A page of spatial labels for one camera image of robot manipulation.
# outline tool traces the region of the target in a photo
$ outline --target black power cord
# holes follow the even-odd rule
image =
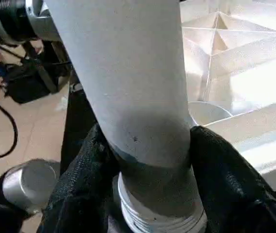
[[[10,153],[12,153],[13,150],[16,148],[17,140],[18,140],[18,129],[17,129],[17,125],[16,125],[14,118],[2,106],[0,106],[0,111],[2,111],[3,114],[6,115],[7,118],[10,120],[10,122],[13,126],[13,130],[14,130],[14,141],[13,141],[11,148],[6,153],[0,154],[0,158],[3,158],[5,156],[9,155]]]

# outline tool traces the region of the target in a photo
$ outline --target black cable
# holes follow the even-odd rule
[[[10,120],[10,122],[13,126],[13,130],[14,130],[14,141],[13,141],[11,148],[6,153],[0,154],[0,158],[3,158],[5,156],[9,155],[10,153],[12,153],[13,150],[16,148],[17,140],[18,140],[18,129],[17,129],[17,125],[15,123],[14,118],[1,106],[0,106],[0,111],[2,111],[3,114],[6,115],[7,118]]]
[[[24,57],[22,57],[22,56],[14,53],[14,52],[8,50],[7,48],[2,47],[1,45],[0,45],[0,50],[2,50],[4,52],[7,52],[10,55],[12,55],[12,56],[14,56],[14,57],[16,57],[16,58],[18,58],[22,61],[29,60],[29,61],[32,61],[34,63],[38,63],[38,61],[36,61],[35,59],[31,59],[31,58],[26,59],[27,54]],[[66,62],[58,62],[58,63],[42,63],[41,65],[44,66],[44,67],[52,67],[52,66],[64,66],[64,65],[71,65],[71,64],[72,64],[71,61],[66,61]]]
[[[16,58],[18,58],[18,59],[24,59],[22,56],[20,56],[20,55],[18,55],[17,53],[14,53],[14,52],[12,52],[12,51],[10,51],[10,50],[8,50],[8,49],[2,47],[1,45],[0,45],[0,50],[2,50],[2,51],[4,51],[4,52],[7,52],[7,53],[9,53],[10,55],[12,55],[12,56],[14,56],[14,57],[16,57]]]
[[[52,67],[52,66],[65,66],[65,65],[71,65],[71,61],[66,62],[58,62],[58,63],[43,63],[42,65],[44,67]]]

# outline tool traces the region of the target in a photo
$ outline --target floor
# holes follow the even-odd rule
[[[0,91],[0,105],[14,117],[19,133],[16,149],[8,157],[0,159],[0,175],[33,158],[60,161],[67,95],[68,85],[55,95],[19,105],[10,98],[4,98]],[[10,148],[12,141],[12,126],[0,112],[0,154]],[[37,215],[25,222],[22,231],[36,232],[40,218],[41,216]]]

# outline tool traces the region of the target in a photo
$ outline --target hand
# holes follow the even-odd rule
[[[276,233],[274,192],[230,143],[193,127],[190,158],[209,232]]]
[[[107,203],[112,198],[112,179],[118,173],[118,163],[96,124],[58,181],[38,233],[106,232]]]

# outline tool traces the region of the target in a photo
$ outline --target silver cylinder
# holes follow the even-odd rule
[[[58,177],[57,164],[31,160],[7,172],[2,184],[3,193],[11,204],[35,214],[48,203]]]

